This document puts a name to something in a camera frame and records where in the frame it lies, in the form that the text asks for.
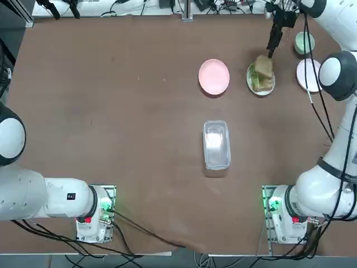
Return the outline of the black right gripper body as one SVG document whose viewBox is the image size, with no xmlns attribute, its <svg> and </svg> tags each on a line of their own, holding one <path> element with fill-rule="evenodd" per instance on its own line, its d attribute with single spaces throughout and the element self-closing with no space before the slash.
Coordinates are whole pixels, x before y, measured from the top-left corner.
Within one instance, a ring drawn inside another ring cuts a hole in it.
<svg viewBox="0 0 357 268">
<path fill-rule="evenodd" d="M 296 12 L 294 11 L 284 11 L 282 9 L 275 10 L 273 26 L 282 28 L 294 28 L 296 23 Z"/>
</svg>

